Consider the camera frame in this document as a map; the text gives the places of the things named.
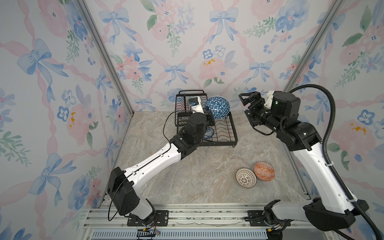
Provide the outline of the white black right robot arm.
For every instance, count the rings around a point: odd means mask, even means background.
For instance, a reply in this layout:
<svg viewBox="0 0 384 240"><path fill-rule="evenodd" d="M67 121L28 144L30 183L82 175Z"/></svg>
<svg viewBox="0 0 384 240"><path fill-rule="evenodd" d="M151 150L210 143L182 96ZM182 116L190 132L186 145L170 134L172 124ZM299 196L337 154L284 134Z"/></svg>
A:
<svg viewBox="0 0 384 240"><path fill-rule="evenodd" d="M270 226L283 221L309 222L327 232L347 229L359 215L356 207L331 172L322 152L322 138L310 123L298 120L301 100L295 95L271 91L265 100L261 93L240 94L248 109L246 116L252 127L266 126L300 161L318 190L311 201L287 203L274 200L264 207L264 221Z"/></svg>

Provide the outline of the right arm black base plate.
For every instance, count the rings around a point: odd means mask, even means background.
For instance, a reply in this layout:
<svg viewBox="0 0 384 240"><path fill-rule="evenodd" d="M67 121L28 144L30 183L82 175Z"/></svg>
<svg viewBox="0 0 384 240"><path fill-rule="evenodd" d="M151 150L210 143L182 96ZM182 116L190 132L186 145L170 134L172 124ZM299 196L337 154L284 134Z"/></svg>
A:
<svg viewBox="0 0 384 240"><path fill-rule="evenodd" d="M269 226L266 222L264 210L250 210L247 211L247 216L244 218L245 222L249 222L251 227L266 227Z"/></svg>

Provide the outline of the blue geometric patterned bowl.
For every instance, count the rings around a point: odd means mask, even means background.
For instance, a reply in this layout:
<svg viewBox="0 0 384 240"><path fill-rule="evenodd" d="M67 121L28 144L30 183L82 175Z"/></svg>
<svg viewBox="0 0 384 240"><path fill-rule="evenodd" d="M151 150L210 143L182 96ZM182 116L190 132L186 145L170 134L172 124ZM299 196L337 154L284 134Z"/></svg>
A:
<svg viewBox="0 0 384 240"><path fill-rule="evenodd" d="M206 101L205 108L211 111L215 120L220 120L229 115L230 103L224 97L214 96Z"/></svg>

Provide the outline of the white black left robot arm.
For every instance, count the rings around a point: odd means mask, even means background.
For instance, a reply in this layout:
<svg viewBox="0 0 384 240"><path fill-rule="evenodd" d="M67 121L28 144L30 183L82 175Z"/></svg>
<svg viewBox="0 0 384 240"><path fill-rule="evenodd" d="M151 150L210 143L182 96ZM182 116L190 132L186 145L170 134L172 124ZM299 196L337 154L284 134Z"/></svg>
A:
<svg viewBox="0 0 384 240"><path fill-rule="evenodd" d="M124 170L117 167L111 171L107 194L117 214L136 217L144 226L154 223L156 210L148 199L139 196L138 191L162 170L198 148L211 122L209 117L208 113L192 113L186 125L159 151L132 167Z"/></svg>

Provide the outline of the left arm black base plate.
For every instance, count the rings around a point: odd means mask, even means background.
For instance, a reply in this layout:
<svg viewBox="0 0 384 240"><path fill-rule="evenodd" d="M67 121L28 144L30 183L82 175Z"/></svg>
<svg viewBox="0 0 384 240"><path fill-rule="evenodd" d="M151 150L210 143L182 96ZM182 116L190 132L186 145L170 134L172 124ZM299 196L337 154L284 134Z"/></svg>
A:
<svg viewBox="0 0 384 240"><path fill-rule="evenodd" d="M128 227L166 227L169 222L168 210L156 210L147 219L142 220L138 216L129 214Z"/></svg>

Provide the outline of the blue floral ceramic bowl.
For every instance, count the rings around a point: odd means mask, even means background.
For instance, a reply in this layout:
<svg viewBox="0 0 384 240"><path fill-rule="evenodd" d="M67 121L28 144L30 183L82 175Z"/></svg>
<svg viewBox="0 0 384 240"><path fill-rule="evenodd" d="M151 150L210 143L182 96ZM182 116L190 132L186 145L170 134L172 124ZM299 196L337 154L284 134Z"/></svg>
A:
<svg viewBox="0 0 384 240"><path fill-rule="evenodd" d="M214 129L212 127L207 127L204 140L211 139L214 136L214 134L215 134Z"/></svg>

